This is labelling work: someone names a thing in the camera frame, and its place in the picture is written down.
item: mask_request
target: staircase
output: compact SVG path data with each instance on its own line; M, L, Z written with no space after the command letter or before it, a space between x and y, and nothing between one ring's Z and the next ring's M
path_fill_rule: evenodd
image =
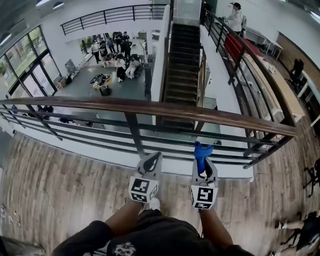
M164 102L189 106L197 105L199 61L199 27L174 23L171 33ZM162 125L193 130L195 122L163 117Z

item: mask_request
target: ceiling light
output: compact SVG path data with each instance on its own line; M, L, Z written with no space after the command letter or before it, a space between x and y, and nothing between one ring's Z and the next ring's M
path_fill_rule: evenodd
M6 41L8 41L8 39L12 36L11 33L4 33L2 40L0 42L0 46L2 46Z
M45 4L46 2L49 2L50 0L38 0L37 1L37 4L36 4L36 7L38 6L42 6L43 4Z
M56 2L53 6L53 9L57 9L59 8L60 6L63 6L65 3L64 2Z
M310 11L312 18L314 18L317 22L320 23L320 16L313 11Z

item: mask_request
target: white pants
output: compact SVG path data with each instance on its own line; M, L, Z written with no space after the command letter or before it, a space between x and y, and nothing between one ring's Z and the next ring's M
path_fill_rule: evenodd
M126 76L128 78L134 78L136 69L136 67L128 67L125 71Z

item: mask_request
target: forearm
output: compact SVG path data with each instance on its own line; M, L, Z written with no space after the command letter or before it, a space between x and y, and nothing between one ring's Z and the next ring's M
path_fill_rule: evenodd
M125 235L137 224L142 206L141 202L130 200L107 219L105 223L112 229L116 237Z
M232 246L234 242L219 220L214 209L202 210L200 212L203 236L211 241L213 245L219 245L222 248Z

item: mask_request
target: blue object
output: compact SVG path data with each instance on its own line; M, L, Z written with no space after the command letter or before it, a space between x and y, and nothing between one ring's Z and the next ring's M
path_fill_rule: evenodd
M205 157L210 156L213 150L212 145L201 144L199 141L194 143L194 157L198 167L198 175L205 171Z

